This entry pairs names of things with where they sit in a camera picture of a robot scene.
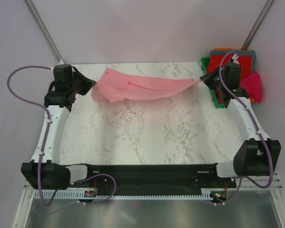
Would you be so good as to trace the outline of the pink t-shirt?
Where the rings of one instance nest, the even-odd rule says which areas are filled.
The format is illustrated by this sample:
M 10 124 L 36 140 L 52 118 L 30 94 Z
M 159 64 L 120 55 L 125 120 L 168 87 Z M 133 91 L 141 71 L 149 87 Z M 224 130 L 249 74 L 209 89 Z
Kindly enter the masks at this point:
M 167 79 L 124 74 L 107 68 L 92 88 L 91 97 L 97 102 L 111 103 L 122 100 L 147 101 L 176 95 L 191 86 L 198 85 L 199 79 Z

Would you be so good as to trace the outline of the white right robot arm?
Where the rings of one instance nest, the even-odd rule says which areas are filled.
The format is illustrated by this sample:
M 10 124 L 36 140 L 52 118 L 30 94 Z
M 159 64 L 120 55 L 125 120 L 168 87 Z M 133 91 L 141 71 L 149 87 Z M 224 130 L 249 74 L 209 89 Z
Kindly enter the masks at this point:
M 281 144 L 272 140 L 261 127 L 247 91 L 240 87 L 239 71 L 216 68 L 199 79 L 208 88 L 219 90 L 225 107 L 236 120 L 243 141 L 232 161 L 216 164 L 216 171 L 208 175 L 209 184 L 219 187 L 225 178 L 234 177 L 268 176 L 272 179 Z

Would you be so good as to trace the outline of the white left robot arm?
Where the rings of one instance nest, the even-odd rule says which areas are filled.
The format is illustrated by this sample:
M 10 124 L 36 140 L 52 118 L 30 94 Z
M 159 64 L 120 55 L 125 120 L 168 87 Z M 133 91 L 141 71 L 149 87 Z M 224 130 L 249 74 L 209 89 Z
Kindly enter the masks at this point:
M 96 84 L 72 65 L 55 66 L 54 81 L 44 97 L 45 118 L 37 148 L 21 173 L 36 190 L 65 190 L 71 183 L 93 185 L 95 176 L 86 164 L 61 165 L 60 146 L 64 127 L 76 95 L 86 95 Z

